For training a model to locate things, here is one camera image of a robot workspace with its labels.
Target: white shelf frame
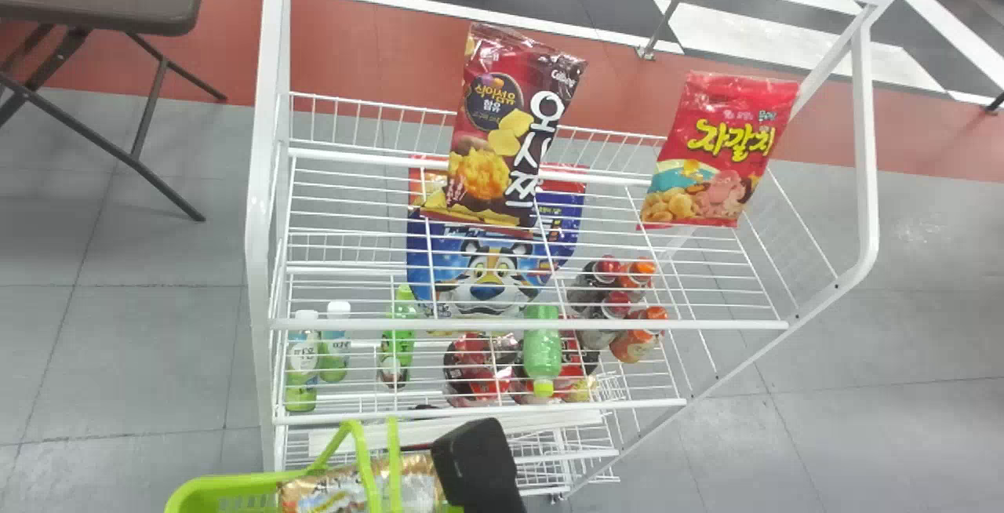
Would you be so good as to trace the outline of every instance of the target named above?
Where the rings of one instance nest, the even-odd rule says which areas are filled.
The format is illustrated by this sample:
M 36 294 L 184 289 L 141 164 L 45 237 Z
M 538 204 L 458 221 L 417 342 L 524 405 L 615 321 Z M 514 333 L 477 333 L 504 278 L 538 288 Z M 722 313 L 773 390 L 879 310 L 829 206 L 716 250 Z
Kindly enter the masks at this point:
M 590 461 L 591 467 L 570 474 L 565 483 L 553 486 L 543 486 L 530 493 L 559 494 L 557 497 L 567 497 L 592 481 L 612 481 L 609 474 L 614 466 L 624 456 L 631 454 L 649 438 L 664 428 L 682 410 L 693 407 L 693 404 L 703 400 L 721 384 L 729 381 L 736 374 L 783 341 L 793 331 L 811 320 L 818 312 L 824 310 L 832 302 L 857 285 L 870 271 L 878 252 L 878 213 L 877 213 L 877 183 L 874 146 L 874 112 L 872 98 L 871 59 L 868 52 L 870 44 L 870 27 L 874 20 L 885 12 L 894 0 L 855 0 L 865 3 L 863 9 L 840 34 L 833 47 L 823 56 L 817 66 L 808 73 L 802 81 L 799 97 L 795 102 L 792 115 L 798 113 L 802 106 L 811 98 L 821 83 L 836 66 L 843 56 L 850 52 L 852 56 L 853 77 L 853 127 L 854 152 L 857 181 L 857 228 L 859 252 L 857 260 L 848 270 L 839 274 L 826 287 L 821 288 L 807 301 L 800 303 L 783 319 L 785 324 L 777 337 L 757 349 L 748 358 L 727 373 L 721 374 L 717 381 L 709 388 L 693 396 L 687 406 L 673 407 L 662 417 L 653 421 L 650 426 L 632 441 L 621 441 L 617 455 L 607 457 L 602 461 Z M 281 420 L 276 412 L 274 402 L 277 401 L 277 391 L 281 379 L 274 376 L 273 362 L 281 358 L 282 329 L 289 328 L 292 323 L 278 320 L 270 322 L 270 315 L 276 313 L 275 307 L 270 307 L 271 287 L 279 287 L 278 282 L 269 284 L 269 276 L 276 267 L 282 265 L 285 245 L 285 228 L 273 227 L 273 215 L 286 213 L 289 209 L 288 193 L 284 187 L 289 178 L 289 157 L 287 145 L 289 142 L 289 99 L 284 98 L 290 92 L 289 62 L 290 62 L 290 0 L 263 0 L 262 28 L 260 52 L 258 58 L 258 78 L 255 91 L 254 131 L 248 183 L 247 220 L 245 228 L 245 258 L 248 278 L 248 304 L 252 328 L 252 348 L 256 372 L 258 393 L 258 412 L 262 425 L 262 456 L 265 458 L 266 470 L 283 467 L 284 447 L 288 424 L 295 423 Z M 609 184 L 617 180 L 611 178 Z M 273 198 L 286 198 L 285 203 L 275 205 Z M 276 253 L 273 267 L 269 265 L 269 252 Z M 703 328 L 715 326 L 714 323 L 701 321 Z M 360 322 L 359 327 L 390 328 L 379 319 L 372 322 Z M 457 328 L 469 328 L 459 324 Z M 578 328 L 588 328 L 587 324 L 576 324 Z M 534 409 L 527 408 L 526 413 Z

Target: white bottle cap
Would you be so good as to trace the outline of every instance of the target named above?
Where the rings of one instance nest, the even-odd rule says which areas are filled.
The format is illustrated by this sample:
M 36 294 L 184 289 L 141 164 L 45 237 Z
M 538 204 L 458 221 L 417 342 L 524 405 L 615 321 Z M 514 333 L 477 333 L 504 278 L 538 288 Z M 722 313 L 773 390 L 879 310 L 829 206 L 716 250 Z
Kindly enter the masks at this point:
M 329 301 L 327 302 L 327 317 L 328 319 L 336 319 L 337 317 L 347 317 L 352 312 L 352 306 L 347 301 Z

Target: basket handle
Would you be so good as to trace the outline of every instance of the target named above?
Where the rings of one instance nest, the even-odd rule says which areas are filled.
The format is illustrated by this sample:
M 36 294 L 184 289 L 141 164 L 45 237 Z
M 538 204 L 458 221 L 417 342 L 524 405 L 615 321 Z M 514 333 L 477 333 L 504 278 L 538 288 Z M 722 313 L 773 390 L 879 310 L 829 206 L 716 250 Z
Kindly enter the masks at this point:
M 376 481 L 373 480 L 372 466 L 369 463 L 369 450 L 366 448 L 366 440 L 362 435 L 362 425 L 358 421 L 343 421 L 338 426 L 338 432 L 334 434 L 331 442 L 324 447 L 317 460 L 306 470 L 307 474 L 323 474 L 327 469 L 327 461 L 338 450 L 341 442 L 348 434 L 352 434 L 355 440 L 355 467 L 358 469 L 359 478 L 362 480 L 362 487 L 366 490 L 366 503 L 372 513 L 381 513 L 384 505 L 380 492 L 376 491 Z
M 327 461 L 331 455 L 338 450 L 341 442 L 348 434 L 352 434 L 355 441 L 355 466 L 362 480 L 362 487 L 366 490 L 366 502 L 371 513 L 381 513 L 383 508 L 383 497 L 376 491 L 376 481 L 373 478 L 372 466 L 369 462 L 369 450 L 366 448 L 366 440 L 362 434 L 362 425 L 358 421 L 344 421 L 338 427 L 338 432 L 334 434 L 331 442 L 324 447 L 317 456 L 317 460 L 306 469 L 309 475 L 323 474 L 327 469 Z M 398 418 L 390 417 L 387 420 L 387 450 L 391 466 L 391 511 L 392 513 L 403 513 L 404 507 L 401 501 L 401 443 L 398 439 Z

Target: metal table leg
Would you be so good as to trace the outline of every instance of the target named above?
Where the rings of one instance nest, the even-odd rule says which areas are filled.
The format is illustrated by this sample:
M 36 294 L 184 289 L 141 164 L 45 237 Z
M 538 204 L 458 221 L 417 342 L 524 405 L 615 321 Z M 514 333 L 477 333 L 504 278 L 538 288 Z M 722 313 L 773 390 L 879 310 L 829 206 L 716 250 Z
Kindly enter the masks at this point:
M 129 166 L 134 171 L 137 171 L 140 176 L 146 178 L 149 183 L 154 185 L 154 188 L 161 191 L 161 194 L 164 194 L 168 199 L 171 199 L 176 206 L 179 206 L 179 208 L 183 210 L 186 215 L 190 216 L 192 220 L 198 221 L 199 223 L 206 220 L 206 218 L 202 216 L 197 209 L 193 208 L 191 203 L 186 202 L 182 196 L 178 195 L 178 192 L 175 192 L 165 183 L 165 181 L 161 180 L 157 174 L 154 174 L 153 171 L 146 166 L 146 164 L 141 163 L 140 160 L 130 155 L 130 153 L 122 151 L 122 149 L 119 149 L 118 146 L 108 142 L 107 139 L 97 135 L 96 132 L 91 131 L 90 127 L 86 126 L 86 124 L 76 120 L 74 116 L 63 111 L 63 109 L 60 109 L 59 106 L 53 104 L 53 102 L 49 101 L 49 99 L 42 97 L 42 95 L 39 95 L 35 90 L 31 90 L 31 88 L 17 83 L 17 80 L 8 76 L 7 73 L 0 72 L 0 84 L 4 84 L 4 86 L 11 88 L 11 90 L 14 91 L 14 95 L 11 95 L 10 99 L 18 99 L 18 108 L 20 108 L 24 102 L 31 102 L 32 105 L 38 106 L 39 109 L 49 113 L 49 115 L 59 120 L 59 122 L 64 123 L 66 126 L 77 132 L 80 137 L 87 139 L 89 142 L 93 142 L 93 144 L 102 149 L 102 151 L 108 153 L 108 155 L 114 156 L 115 159 L 121 160 L 122 163 L 126 163 L 126 166 Z
M 51 26 L 40 26 L 39 28 L 36 28 L 32 34 L 28 35 L 28 38 L 26 38 L 25 42 L 22 43 L 21 48 L 19 48 L 18 51 L 15 51 L 14 54 L 11 54 L 11 56 L 8 56 L 8 59 L 4 60 L 3 66 L 13 65 L 13 63 L 20 58 L 20 56 L 34 48 L 35 45 L 38 44 L 38 42 L 42 40 L 42 38 L 45 37 L 50 30 Z M 18 109 L 25 104 L 25 102 L 31 102 L 32 105 L 38 106 L 39 109 L 49 113 L 49 115 L 59 120 L 59 122 L 64 123 L 66 126 L 77 132 L 80 137 L 87 139 L 89 142 L 93 142 L 94 145 L 102 149 L 105 153 L 108 153 L 108 155 L 121 160 L 122 163 L 126 163 L 126 166 L 129 166 L 134 171 L 137 171 L 140 176 L 146 178 L 149 183 L 154 185 L 154 188 L 157 188 L 158 191 L 161 191 L 162 194 L 164 194 L 168 199 L 171 199 L 171 201 L 175 203 L 176 206 L 179 206 L 179 209 L 183 210 L 183 212 L 190 216 L 192 220 L 200 221 L 200 223 L 201 221 L 205 221 L 206 218 L 199 213 L 199 211 L 195 209 L 191 203 L 185 201 L 182 196 L 178 195 L 178 192 L 175 192 L 165 183 L 165 181 L 161 180 L 157 174 L 154 174 L 153 171 L 146 166 L 146 164 L 140 162 L 140 153 L 143 151 L 143 146 L 147 141 L 147 131 L 150 127 L 150 120 L 154 115 L 154 108 L 155 105 L 157 105 L 157 99 L 161 92 L 161 84 L 164 83 L 164 74 L 167 72 L 168 67 L 171 67 L 170 60 L 165 58 L 164 55 L 161 55 L 160 52 L 156 51 L 156 49 L 153 49 L 153 47 L 146 44 L 146 41 L 142 41 L 141 45 L 143 45 L 148 52 L 151 52 L 153 49 L 152 54 L 157 56 L 160 63 L 157 69 L 157 74 L 154 77 L 153 88 L 151 88 L 150 95 L 147 98 L 147 106 L 146 109 L 144 109 L 143 118 L 140 120 L 140 129 L 137 131 L 136 141 L 133 142 L 133 150 L 130 153 L 127 153 L 121 148 L 118 148 L 118 146 L 108 142 L 107 139 L 97 135 L 96 132 L 91 131 L 90 127 L 81 123 L 78 119 L 74 118 L 74 116 L 70 115 L 70 113 L 63 111 L 63 109 L 60 109 L 59 106 L 53 104 L 53 102 L 48 101 L 48 99 L 43 98 L 42 95 L 38 94 L 38 88 L 42 87 L 42 84 L 45 83 L 49 77 L 52 77 L 52 74 L 54 74 L 56 70 L 63 65 L 63 63 L 65 63 L 73 52 L 77 51 L 80 45 L 83 44 L 87 34 L 90 34 L 89 28 L 69 28 L 69 30 L 63 35 L 58 47 L 54 49 L 52 54 L 50 54 L 39 67 L 37 67 L 35 72 L 28 77 L 28 81 L 25 81 L 24 84 L 18 83 L 17 80 L 14 80 L 13 77 L 7 74 L 5 67 L 0 67 L 0 88 L 8 87 L 13 91 L 10 98 L 7 98 L 7 101 L 0 104 L 0 126 L 3 126 L 3 123 L 7 122 L 7 119 L 10 119 L 10 116 L 17 112 Z M 142 40 L 141 38 L 136 37 L 135 34 L 130 34 L 130 37 L 133 37 L 134 40 Z M 183 76 L 186 76 L 189 80 L 195 79 L 194 76 L 185 72 L 185 70 L 181 70 L 180 67 L 176 67 L 176 70 L 180 70 L 180 73 L 182 73 Z M 208 90 L 208 92 L 212 95 L 216 95 L 218 98 L 225 98 L 225 95 L 216 91 L 215 88 L 209 87 L 208 84 L 204 84 L 203 81 L 195 79 L 195 83 L 198 84 L 199 87 Z
M 28 40 L 25 40 L 24 42 L 25 47 L 28 46 L 28 42 L 31 38 L 36 37 L 36 34 L 39 34 L 38 28 L 36 28 L 34 33 L 28 35 Z M 31 74 L 31 77 L 28 77 L 28 81 L 25 81 L 24 87 L 28 88 L 30 91 L 36 91 L 39 87 L 42 87 L 42 84 L 45 83 L 49 77 L 52 77 L 52 74 L 56 73 L 56 70 L 63 65 L 66 59 L 68 59 L 69 56 L 72 56 L 73 52 L 77 51 L 80 45 L 83 44 L 87 34 L 90 34 L 90 28 L 74 27 L 66 31 L 62 40 L 59 42 L 58 47 L 52 51 L 52 54 L 50 54 L 39 67 L 37 67 L 35 72 Z M 38 41 L 40 41 L 42 37 L 37 37 L 36 40 L 33 41 L 32 47 L 33 45 L 38 44 Z M 21 105 L 24 105 L 25 101 L 27 101 L 27 99 L 24 95 L 15 91 L 14 95 L 10 95 L 10 98 L 7 98 L 7 101 L 4 101 L 3 105 L 0 105 L 0 127 L 2 127 L 3 123 L 6 123 L 7 119 L 10 119 L 14 113 L 17 113 L 17 109 L 20 109 Z
M 24 38 L 21 45 L 18 48 L 14 48 L 14 51 L 7 55 L 3 63 L 0 63 L 0 72 L 9 73 L 15 63 L 17 63 L 17 60 L 24 58 L 25 55 L 28 55 L 28 52 L 33 51 L 38 42 L 42 41 L 42 38 L 47 37 L 50 30 L 52 30 L 52 24 L 43 23 L 35 27 L 35 30 L 32 30 L 31 34 L 28 34 L 28 37 Z M 3 97 L 3 90 L 4 87 L 0 86 L 0 97 Z
M 681 1 L 683 0 L 673 0 L 670 2 L 670 6 L 666 8 L 666 13 L 663 13 L 663 19 L 660 19 L 659 24 L 656 26 L 656 32 L 649 38 L 648 44 L 644 45 L 644 47 L 635 48 L 635 52 L 637 52 L 639 58 L 656 59 L 654 48 L 656 48 L 656 42 L 659 41 L 659 35 L 663 34 L 663 28 L 670 23 L 670 17 L 673 16 L 678 6 L 680 6 Z
M 998 106 L 1001 105 L 1001 102 L 1004 102 L 1004 92 L 997 95 L 997 98 L 993 99 L 993 101 L 990 102 L 990 105 L 985 106 L 987 113 L 996 113 Z

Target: red floor stripe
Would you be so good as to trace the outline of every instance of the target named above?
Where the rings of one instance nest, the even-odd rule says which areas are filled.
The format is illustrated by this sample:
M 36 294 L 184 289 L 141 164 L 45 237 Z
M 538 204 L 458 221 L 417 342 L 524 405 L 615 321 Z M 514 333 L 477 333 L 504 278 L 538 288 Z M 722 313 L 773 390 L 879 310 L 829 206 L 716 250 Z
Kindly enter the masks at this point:
M 292 0 L 292 87 L 324 95 L 454 109 L 468 21 L 347 0 Z M 204 0 L 199 22 L 180 38 L 151 40 L 172 59 L 227 92 L 229 102 L 254 98 L 261 0 Z M 0 26 L 0 54 L 30 29 Z M 660 55 L 643 62 L 632 48 L 527 31 L 531 37 L 589 60 L 566 123 L 664 135 L 688 70 L 767 74 L 730 63 Z M 48 41 L 52 48 L 54 40 Z M 18 69 L 40 60 L 36 52 Z M 96 33 L 50 86 L 144 95 L 155 63 L 121 34 Z M 164 97 L 211 101 L 169 76 Z M 880 169 L 907 174 L 1004 181 L 1004 118 L 976 105 L 914 92 L 875 90 Z M 785 135 L 777 157 L 852 166 L 850 84 L 827 81 Z

